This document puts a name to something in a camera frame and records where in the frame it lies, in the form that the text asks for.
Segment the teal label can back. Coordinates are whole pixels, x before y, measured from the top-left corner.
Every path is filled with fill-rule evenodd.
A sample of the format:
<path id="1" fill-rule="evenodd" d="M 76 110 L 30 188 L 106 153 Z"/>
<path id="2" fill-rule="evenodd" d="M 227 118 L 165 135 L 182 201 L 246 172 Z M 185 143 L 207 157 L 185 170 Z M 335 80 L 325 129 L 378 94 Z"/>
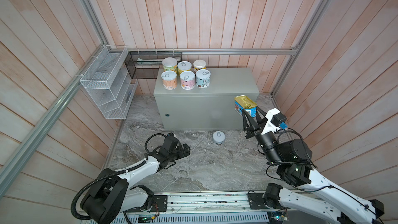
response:
<path id="1" fill-rule="evenodd" d="M 226 136 L 222 131 L 216 131 L 212 135 L 212 140 L 216 145 L 222 145 L 225 142 Z"/>

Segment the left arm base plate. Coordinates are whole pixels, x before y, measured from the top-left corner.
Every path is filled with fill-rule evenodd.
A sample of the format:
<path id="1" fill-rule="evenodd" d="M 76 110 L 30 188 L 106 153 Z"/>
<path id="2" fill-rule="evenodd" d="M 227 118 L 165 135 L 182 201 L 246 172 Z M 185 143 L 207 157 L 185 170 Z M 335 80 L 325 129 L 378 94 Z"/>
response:
<path id="1" fill-rule="evenodd" d="M 140 208 L 137 208 L 137 211 L 139 213 L 140 212 L 155 213 L 157 211 L 165 212 L 167 210 L 167 202 L 168 202 L 167 195 L 155 195 L 150 199 L 150 201 L 148 202 L 149 204 L 146 204 Z"/>

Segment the pink label can front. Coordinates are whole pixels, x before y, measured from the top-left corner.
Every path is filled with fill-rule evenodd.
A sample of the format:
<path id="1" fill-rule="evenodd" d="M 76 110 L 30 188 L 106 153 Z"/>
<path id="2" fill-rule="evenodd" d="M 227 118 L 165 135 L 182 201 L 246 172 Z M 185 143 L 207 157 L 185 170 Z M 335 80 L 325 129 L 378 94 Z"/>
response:
<path id="1" fill-rule="evenodd" d="M 180 74 L 181 87 L 184 90 L 192 90 L 195 87 L 195 74 L 192 71 L 184 71 Z"/>

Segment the blue label can front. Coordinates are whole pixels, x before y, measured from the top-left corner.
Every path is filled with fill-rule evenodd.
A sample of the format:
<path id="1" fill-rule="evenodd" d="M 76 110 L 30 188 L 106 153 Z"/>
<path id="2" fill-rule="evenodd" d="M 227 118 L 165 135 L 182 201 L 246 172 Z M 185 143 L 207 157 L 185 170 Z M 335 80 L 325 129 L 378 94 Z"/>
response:
<path id="1" fill-rule="evenodd" d="M 196 85 L 198 88 L 207 88 L 210 85 L 211 73 L 207 69 L 199 69 L 195 73 Z"/>

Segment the yellow label can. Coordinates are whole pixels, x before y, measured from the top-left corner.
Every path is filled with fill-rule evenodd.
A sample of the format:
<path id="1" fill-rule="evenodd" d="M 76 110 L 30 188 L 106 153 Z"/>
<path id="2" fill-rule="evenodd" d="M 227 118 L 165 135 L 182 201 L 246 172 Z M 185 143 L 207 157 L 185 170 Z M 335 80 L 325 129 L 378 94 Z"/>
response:
<path id="1" fill-rule="evenodd" d="M 162 60 L 164 71 L 174 71 L 177 73 L 177 60 L 173 57 L 167 57 Z"/>

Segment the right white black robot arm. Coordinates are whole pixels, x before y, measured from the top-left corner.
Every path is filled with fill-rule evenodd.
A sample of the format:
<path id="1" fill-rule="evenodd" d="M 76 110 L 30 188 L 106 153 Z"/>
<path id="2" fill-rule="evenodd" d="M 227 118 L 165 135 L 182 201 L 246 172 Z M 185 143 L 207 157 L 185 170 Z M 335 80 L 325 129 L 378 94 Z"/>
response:
<path id="1" fill-rule="evenodd" d="M 278 180 L 290 185 L 289 190 L 270 183 L 263 194 L 269 208 L 293 208 L 334 224 L 381 224 L 384 204 L 366 200 L 333 183 L 317 171 L 312 151 L 302 136 L 286 125 L 286 116 L 274 108 L 256 110 L 256 116 L 240 111 L 246 138 L 256 138 L 258 147 L 277 167 Z"/>

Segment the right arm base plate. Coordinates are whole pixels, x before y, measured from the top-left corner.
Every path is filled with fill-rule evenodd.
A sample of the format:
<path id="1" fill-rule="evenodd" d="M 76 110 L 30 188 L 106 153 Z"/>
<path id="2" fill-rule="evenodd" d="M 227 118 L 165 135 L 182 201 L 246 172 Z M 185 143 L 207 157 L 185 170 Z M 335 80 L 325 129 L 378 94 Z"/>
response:
<path id="1" fill-rule="evenodd" d="M 271 207 L 266 205 L 263 195 L 264 193 L 262 192 L 248 191 L 247 197 L 251 210 L 271 209 Z"/>

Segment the orange label can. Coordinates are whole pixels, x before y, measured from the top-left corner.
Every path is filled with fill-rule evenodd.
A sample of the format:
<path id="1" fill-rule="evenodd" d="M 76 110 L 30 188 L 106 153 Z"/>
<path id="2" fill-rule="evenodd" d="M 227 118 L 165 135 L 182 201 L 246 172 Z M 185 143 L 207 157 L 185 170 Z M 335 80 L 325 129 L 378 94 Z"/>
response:
<path id="1" fill-rule="evenodd" d="M 174 90 L 177 88 L 177 73 L 174 71 L 164 71 L 161 74 L 162 83 L 165 89 Z"/>

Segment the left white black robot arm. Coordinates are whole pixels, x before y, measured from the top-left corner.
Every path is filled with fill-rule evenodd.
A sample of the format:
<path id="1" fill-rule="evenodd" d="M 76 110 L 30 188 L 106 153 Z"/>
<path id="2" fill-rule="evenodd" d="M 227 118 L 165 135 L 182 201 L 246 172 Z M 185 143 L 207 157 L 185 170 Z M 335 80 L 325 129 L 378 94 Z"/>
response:
<path id="1" fill-rule="evenodd" d="M 153 151 L 146 149 L 141 161 L 120 170 L 104 169 L 98 177 L 83 186 L 74 196 L 70 212 L 79 220 L 93 220 L 98 224 L 110 224 L 123 213 L 127 223 L 127 212 L 137 208 L 141 212 L 154 212 L 151 217 L 140 217 L 148 223 L 160 215 L 159 203 L 154 193 L 140 181 L 161 170 L 167 170 L 176 161 L 190 155 L 191 148 L 183 144 L 174 133 L 161 134 L 164 142 Z"/>

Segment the gold sardine tin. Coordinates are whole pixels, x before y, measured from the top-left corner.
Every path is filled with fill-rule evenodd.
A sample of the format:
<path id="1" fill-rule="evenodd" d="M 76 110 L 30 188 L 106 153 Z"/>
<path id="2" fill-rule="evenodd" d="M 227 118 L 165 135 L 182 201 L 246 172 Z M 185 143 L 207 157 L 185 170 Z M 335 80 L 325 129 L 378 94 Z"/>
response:
<path id="1" fill-rule="evenodd" d="M 257 104 L 245 95 L 236 96 L 235 110 L 242 115 L 242 111 L 245 110 L 252 118 L 256 117 L 257 114 Z"/>

